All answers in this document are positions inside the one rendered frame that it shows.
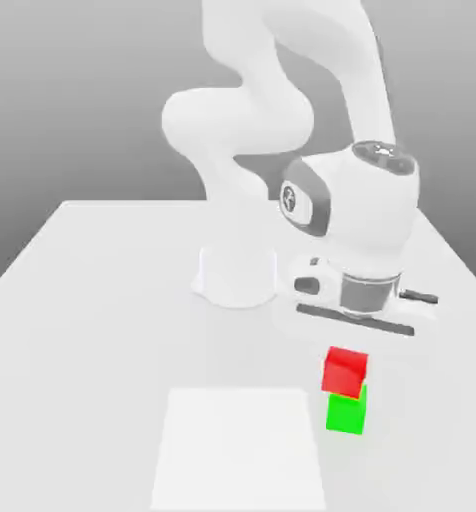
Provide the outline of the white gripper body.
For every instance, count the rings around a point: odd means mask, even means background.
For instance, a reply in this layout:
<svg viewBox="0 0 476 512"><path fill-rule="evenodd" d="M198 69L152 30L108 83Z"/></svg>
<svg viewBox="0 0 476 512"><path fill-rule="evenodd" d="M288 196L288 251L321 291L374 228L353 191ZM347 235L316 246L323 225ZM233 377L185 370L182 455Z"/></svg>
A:
<svg viewBox="0 0 476 512"><path fill-rule="evenodd" d="M413 326L376 318L358 318L339 310L298 303L290 311L294 339L347 347L419 347Z"/></svg>

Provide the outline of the small red cube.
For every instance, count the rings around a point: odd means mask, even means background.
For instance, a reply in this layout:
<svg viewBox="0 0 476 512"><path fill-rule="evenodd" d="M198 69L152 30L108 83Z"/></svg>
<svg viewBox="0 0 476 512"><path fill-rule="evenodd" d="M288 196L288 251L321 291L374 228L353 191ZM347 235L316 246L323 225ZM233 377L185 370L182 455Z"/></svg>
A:
<svg viewBox="0 0 476 512"><path fill-rule="evenodd" d="M358 399L366 378L368 355L330 346L323 363L321 390Z"/></svg>

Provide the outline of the small green cube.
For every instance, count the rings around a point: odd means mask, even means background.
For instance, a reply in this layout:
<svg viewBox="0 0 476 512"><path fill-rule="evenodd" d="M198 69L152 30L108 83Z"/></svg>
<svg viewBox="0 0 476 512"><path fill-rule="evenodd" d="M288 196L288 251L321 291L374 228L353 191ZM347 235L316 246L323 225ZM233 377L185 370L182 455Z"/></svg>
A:
<svg viewBox="0 0 476 512"><path fill-rule="evenodd" d="M332 431L361 435L367 410L367 385L358 398L331 393L328 399L326 428Z"/></svg>

